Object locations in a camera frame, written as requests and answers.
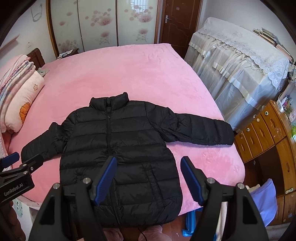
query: pink pillow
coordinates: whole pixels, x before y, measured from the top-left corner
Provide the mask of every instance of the pink pillow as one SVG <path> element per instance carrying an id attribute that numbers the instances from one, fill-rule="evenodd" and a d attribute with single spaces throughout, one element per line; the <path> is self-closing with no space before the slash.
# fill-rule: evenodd
<path id="1" fill-rule="evenodd" d="M 36 96 L 44 86 L 44 78 L 34 71 L 8 104 L 4 123 L 8 130 L 19 132 Z"/>

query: wooden drawer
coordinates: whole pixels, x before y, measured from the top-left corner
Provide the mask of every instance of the wooden drawer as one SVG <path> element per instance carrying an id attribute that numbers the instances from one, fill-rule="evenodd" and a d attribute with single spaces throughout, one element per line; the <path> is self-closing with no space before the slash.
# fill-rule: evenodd
<path id="1" fill-rule="evenodd" d="M 286 133 L 279 117 L 277 116 L 270 103 L 267 104 L 261 114 L 266 125 L 268 126 L 274 143 L 278 143 L 286 136 Z"/>
<path id="2" fill-rule="evenodd" d="M 239 134 L 237 134 L 235 136 L 234 139 L 235 139 L 237 148 L 239 149 L 242 161 L 246 162 L 246 161 L 250 160 L 252 158 L 252 154 L 249 149 L 246 138 L 244 136 L 244 133 L 241 131 Z"/>
<path id="3" fill-rule="evenodd" d="M 290 147 L 288 138 L 284 138 L 278 144 L 276 144 L 276 149 L 279 154 L 279 159 L 281 162 L 281 168 L 284 178 L 284 188 L 285 194 L 287 190 L 296 188 L 296 171 L 293 153 Z"/>
<path id="4" fill-rule="evenodd" d="M 296 208 L 296 192 L 285 195 L 283 223 L 292 222 Z"/>
<path id="5" fill-rule="evenodd" d="M 248 142 L 249 148 L 251 150 L 252 156 L 255 157 L 263 152 L 261 144 L 259 142 L 259 138 L 255 132 L 254 127 L 252 124 L 249 124 L 244 130 L 243 133 L 246 137 Z"/>
<path id="6" fill-rule="evenodd" d="M 252 126 L 259 138 L 263 151 L 274 145 L 274 141 L 262 115 L 259 114 L 256 116 L 256 118 L 252 121 Z"/>
<path id="7" fill-rule="evenodd" d="M 274 217 L 272 222 L 269 224 L 269 226 L 281 224 L 283 221 L 284 196 L 276 198 L 276 202 L 277 202 L 276 216 Z"/>

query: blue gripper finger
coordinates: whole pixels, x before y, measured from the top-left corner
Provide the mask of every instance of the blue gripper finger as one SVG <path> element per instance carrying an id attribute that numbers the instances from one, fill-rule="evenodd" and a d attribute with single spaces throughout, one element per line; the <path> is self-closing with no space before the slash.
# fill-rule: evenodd
<path id="1" fill-rule="evenodd" d="M 90 199 L 95 205 L 99 205 L 106 197 L 112 179 L 117 168 L 117 160 L 113 156 L 109 156 L 97 177 L 94 179 L 90 189 Z"/>
<path id="2" fill-rule="evenodd" d="M 187 156 L 181 159 L 181 171 L 193 200 L 203 206 L 209 193 L 205 184 L 207 178 L 203 171 L 196 169 Z"/>
<path id="3" fill-rule="evenodd" d="M 20 155 L 17 152 L 10 154 L 1 159 L 1 166 L 3 168 L 8 168 L 12 164 L 16 163 L 20 159 Z"/>

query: purple cloth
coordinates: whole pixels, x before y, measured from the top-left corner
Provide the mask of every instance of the purple cloth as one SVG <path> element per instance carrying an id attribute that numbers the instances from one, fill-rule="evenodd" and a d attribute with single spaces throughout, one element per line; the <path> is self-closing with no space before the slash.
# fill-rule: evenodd
<path id="1" fill-rule="evenodd" d="M 276 189 L 271 179 L 268 179 L 262 187 L 250 193 L 263 220 L 265 226 L 274 219 L 276 215 Z"/>

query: black puffer jacket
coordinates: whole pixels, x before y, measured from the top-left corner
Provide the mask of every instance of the black puffer jacket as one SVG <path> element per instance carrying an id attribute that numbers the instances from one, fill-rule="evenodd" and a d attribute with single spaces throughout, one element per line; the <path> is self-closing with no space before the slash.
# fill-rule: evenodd
<path id="1" fill-rule="evenodd" d="M 95 212 L 103 227 L 164 224 L 179 214 L 182 192 L 176 162 L 165 142 L 232 145 L 231 126 L 144 101 L 127 93 L 92 98 L 89 107 L 73 111 L 61 124 L 22 150 L 22 161 L 41 153 L 48 160 L 62 153 L 63 185 L 93 179 L 107 157 L 118 167 L 106 199 Z"/>

